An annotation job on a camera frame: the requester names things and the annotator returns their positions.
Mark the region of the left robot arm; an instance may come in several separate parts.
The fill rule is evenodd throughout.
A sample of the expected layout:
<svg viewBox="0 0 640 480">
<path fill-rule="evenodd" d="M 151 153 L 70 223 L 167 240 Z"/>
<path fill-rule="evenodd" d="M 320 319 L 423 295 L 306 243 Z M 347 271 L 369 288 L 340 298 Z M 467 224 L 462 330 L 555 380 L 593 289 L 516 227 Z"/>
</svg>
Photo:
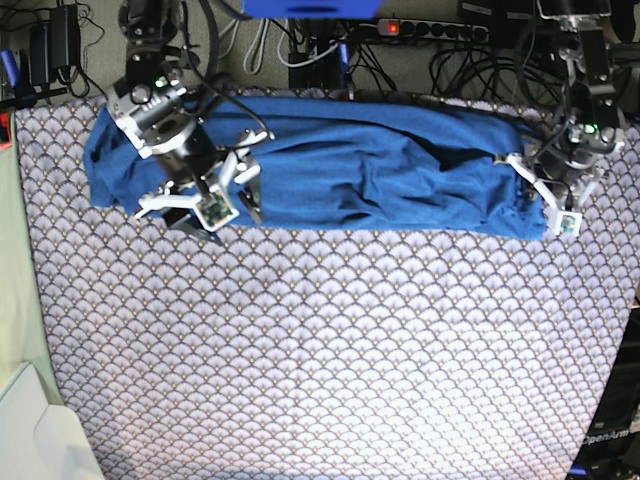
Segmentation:
<svg viewBox="0 0 640 480">
<path fill-rule="evenodd" d="M 538 1 L 514 46 L 517 85 L 529 97 L 525 64 L 537 35 L 550 36 L 550 56 L 562 85 L 554 113 L 557 125 L 548 138 L 532 141 L 524 152 L 499 155 L 495 161 L 510 166 L 530 193 L 544 201 L 548 228 L 556 235 L 579 234 L 581 208 L 605 179 L 598 163 L 624 144 L 603 28 L 610 14 L 607 1 Z"/>
</svg>

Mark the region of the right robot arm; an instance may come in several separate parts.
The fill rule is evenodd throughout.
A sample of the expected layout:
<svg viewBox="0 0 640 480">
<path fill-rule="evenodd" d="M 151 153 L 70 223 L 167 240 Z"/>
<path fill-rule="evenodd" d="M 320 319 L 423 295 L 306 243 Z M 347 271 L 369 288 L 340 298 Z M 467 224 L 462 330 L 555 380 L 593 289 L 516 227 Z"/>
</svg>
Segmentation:
<svg viewBox="0 0 640 480">
<path fill-rule="evenodd" d="M 274 134 L 261 123 L 232 145 L 211 141 L 205 117 L 229 97 L 216 84 L 215 55 L 198 74 L 198 89 L 183 82 L 184 70 L 198 70 L 189 40 L 181 49 L 170 44 L 177 34 L 189 34 L 186 3 L 125 1 L 119 26 L 127 40 L 126 67 L 106 92 L 108 112 L 139 156 L 154 159 L 166 175 L 139 198 L 136 217 L 157 214 L 170 229 L 213 241 L 241 212 L 261 223 L 261 167 L 251 150 Z"/>
</svg>

